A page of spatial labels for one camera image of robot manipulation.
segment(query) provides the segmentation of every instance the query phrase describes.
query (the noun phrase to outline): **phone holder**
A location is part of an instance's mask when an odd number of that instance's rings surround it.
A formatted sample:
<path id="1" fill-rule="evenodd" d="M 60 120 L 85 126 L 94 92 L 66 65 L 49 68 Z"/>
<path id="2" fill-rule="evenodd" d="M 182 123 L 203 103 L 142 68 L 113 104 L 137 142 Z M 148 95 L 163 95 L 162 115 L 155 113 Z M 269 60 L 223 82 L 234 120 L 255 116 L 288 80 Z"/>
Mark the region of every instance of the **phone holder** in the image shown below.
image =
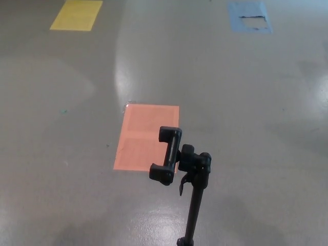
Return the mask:
<path id="1" fill-rule="evenodd" d="M 183 192 L 183 185 L 187 182 L 193 186 L 186 233 L 184 237 L 178 239 L 178 246 L 193 246 L 194 232 L 196 228 L 199 208 L 204 189 L 208 186 L 209 174 L 211 172 L 211 156 L 209 153 L 194 153 L 192 145 L 183 145 L 179 151 L 182 137 L 182 130 L 175 127 L 160 127 L 159 141 L 167 142 L 163 166 L 152 164 L 149 170 L 149 177 L 168 186 L 173 182 L 175 164 L 179 162 L 178 169 L 186 172 L 180 184 L 180 196 Z"/>

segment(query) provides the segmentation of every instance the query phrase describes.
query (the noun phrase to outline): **glossy concrete floor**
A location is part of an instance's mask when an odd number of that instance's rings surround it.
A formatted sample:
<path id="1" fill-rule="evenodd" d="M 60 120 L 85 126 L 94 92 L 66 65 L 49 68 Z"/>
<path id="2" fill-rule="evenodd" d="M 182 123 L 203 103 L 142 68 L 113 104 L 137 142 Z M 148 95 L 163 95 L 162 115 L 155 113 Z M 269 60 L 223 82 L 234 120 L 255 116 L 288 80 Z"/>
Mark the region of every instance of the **glossy concrete floor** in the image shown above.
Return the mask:
<path id="1" fill-rule="evenodd" d="M 105 0 L 80 33 L 49 31 L 63 1 L 1 1 L 0 245 L 175 245 L 183 173 L 113 171 L 130 100 L 179 105 L 213 157 L 195 245 L 328 245 L 328 5 L 265 4 L 273 34 L 221 0 Z"/>

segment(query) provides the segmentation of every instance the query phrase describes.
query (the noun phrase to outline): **yellow paper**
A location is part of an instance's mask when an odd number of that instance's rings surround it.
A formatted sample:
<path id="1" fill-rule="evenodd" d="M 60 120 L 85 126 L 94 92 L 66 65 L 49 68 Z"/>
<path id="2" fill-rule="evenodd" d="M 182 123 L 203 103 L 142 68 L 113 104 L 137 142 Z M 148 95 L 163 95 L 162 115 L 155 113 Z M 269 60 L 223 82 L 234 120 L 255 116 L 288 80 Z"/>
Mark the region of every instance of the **yellow paper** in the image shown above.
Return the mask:
<path id="1" fill-rule="evenodd" d="M 50 30 L 91 31 L 102 1 L 67 0 Z"/>

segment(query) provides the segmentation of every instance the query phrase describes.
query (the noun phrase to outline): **orange paper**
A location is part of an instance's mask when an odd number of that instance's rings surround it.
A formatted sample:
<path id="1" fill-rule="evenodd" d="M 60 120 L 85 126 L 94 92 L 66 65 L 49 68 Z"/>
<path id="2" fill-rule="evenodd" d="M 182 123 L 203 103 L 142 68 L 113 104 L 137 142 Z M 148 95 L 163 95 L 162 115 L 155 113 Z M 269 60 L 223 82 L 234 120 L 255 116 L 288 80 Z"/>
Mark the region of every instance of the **orange paper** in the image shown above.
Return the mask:
<path id="1" fill-rule="evenodd" d="M 152 163 L 163 165 L 167 143 L 158 141 L 161 126 L 179 126 L 179 106 L 127 105 L 114 169 L 149 172 Z"/>

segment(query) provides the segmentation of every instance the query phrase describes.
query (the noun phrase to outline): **blue paper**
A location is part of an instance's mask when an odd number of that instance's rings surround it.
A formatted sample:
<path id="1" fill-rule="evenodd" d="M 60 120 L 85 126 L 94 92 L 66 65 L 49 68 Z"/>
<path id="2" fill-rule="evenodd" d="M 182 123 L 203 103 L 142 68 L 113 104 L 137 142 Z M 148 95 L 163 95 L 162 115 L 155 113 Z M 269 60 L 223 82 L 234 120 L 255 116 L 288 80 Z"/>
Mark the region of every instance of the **blue paper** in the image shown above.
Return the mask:
<path id="1" fill-rule="evenodd" d="M 231 29 L 234 32 L 250 32 L 250 33 L 272 33 L 271 23 L 268 17 L 265 4 L 263 2 L 230 2 L 228 4 L 230 15 Z M 243 18 L 247 17 L 263 17 L 267 27 L 252 28 L 247 27 Z"/>

